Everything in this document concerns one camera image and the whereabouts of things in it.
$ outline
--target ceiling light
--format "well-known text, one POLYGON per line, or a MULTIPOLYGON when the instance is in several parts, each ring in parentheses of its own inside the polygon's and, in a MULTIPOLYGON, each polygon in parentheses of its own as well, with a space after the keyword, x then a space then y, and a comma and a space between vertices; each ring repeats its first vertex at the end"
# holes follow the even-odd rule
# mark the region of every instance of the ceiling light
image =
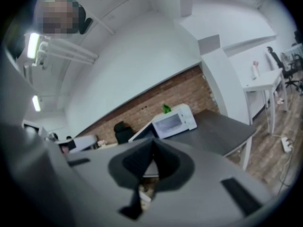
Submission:
POLYGON ((40 112, 41 109, 40 109, 39 99, 38 99, 37 95, 33 96, 33 104, 34 104, 36 112, 40 112))
POLYGON ((39 35, 32 33, 28 42, 27 57, 34 59, 36 57, 37 45, 39 41, 39 35))

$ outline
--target white microwave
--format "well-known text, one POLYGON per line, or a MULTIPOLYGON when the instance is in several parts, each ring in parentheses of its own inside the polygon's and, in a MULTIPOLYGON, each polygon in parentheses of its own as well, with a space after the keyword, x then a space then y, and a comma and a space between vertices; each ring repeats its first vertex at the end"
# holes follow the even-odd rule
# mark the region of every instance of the white microwave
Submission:
POLYGON ((160 139, 197 127, 194 116, 187 104, 180 104, 169 113, 161 113, 151 121, 160 139))

